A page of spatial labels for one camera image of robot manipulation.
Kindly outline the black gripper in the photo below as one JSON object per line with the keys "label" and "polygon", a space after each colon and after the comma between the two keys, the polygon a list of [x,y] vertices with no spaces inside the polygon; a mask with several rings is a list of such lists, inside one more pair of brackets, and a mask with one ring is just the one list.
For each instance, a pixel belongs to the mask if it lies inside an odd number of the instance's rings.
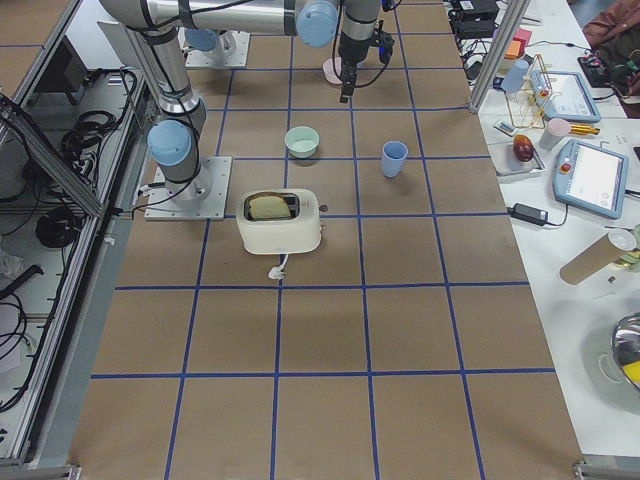
{"label": "black gripper", "polygon": [[346,104],[356,86],[356,66],[363,62],[370,48],[378,50],[379,61],[388,65],[393,55],[394,40],[378,21],[382,2],[377,0],[346,0],[340,2],[342,13],[338,55],[341,59],[341,93],[339,101]]}

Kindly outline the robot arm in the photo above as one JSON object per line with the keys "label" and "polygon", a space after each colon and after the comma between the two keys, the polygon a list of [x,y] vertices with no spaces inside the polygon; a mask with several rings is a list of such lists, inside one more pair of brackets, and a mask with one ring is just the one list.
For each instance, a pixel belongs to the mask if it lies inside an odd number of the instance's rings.
{"label": "robot arm", "polygon": [[340,102],[376,80],[357,81],[358,64],[371,48],[379,51],[382,68],[393,55],[394,40],[383,30],[379,14],[394,10],[396,1],[103,1],[101,6],[128,34],[145,79],[158,88],[162,113],[189,124],[205,113],[195,94],[182,56],[178,30],[240,31],[299,37],[319,48],[332,43],[341,58]]}

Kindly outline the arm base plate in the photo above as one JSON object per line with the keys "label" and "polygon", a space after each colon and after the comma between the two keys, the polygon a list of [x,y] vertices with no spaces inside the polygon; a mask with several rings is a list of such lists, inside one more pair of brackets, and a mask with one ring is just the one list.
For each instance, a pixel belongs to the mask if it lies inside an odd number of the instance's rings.
{"label": "arm base plate", "polygon": [[166,183],[164,174],[156,168],[154,181],[162,183],[150,191],[150,207],[144,217],[149,221],[222,220],[233,158],[213,156],[200,159],[200,172],[185,190],[177,184]]}
{"label": "arm base plate", "polygon": [[244,68],[250,34],[242,31],[184,30],[183,53],[190,70]]}

